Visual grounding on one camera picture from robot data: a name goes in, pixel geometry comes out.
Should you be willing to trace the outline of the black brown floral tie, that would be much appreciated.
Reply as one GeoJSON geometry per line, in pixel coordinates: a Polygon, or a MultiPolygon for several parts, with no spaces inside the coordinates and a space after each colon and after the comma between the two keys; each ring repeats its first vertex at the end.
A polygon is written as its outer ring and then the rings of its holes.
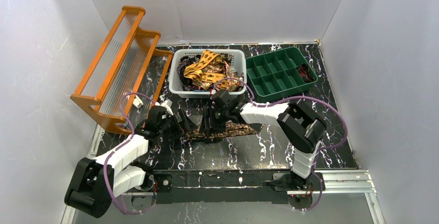
{"type": "Polygon", "coordinates": [[[200,132],[199,129],[188,132],[184,135],[184,139],[187,140],[211,140],[222,139],[227,137],[256,135],[261,132],[263,128],[262,124],[237,124],[233,122],[227,122],[225,129],[214,132],[200,132]]]}

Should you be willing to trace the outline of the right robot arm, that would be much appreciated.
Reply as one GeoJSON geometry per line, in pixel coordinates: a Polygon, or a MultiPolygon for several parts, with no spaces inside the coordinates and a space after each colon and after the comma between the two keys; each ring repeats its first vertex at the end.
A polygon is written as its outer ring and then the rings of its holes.
{"type": "Polygon", "coordinates": [[[234,97],[225,90],[215,92],[210,99],[211,103],[203,107],[200,133],[221,132],[227,122],[277,126],[294,147],[295,155],[290,175],[268,184],[301,190],[310,185],[312,166],[327,129],[323,118],[312,108],[302,101],[254,103],[234,97]]]}

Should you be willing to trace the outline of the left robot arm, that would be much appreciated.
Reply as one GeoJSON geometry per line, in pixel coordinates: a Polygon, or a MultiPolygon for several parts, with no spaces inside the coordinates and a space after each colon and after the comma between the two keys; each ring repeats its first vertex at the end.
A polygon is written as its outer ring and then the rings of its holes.
{"type": "Polygon", "coordinates": [[[197,129],[183,110],[153,106],[126,140],[96,158],[78,161],[67,188],[66,205],[95,218],[103,216],[111,204],[123,214],[131,212],[118,197],[133,188],[150,191],[153,197],[161,187],[169,191],[171,177],[154,174],[153,168],[138,158],[153,141],[174,141],[197,129]]]}

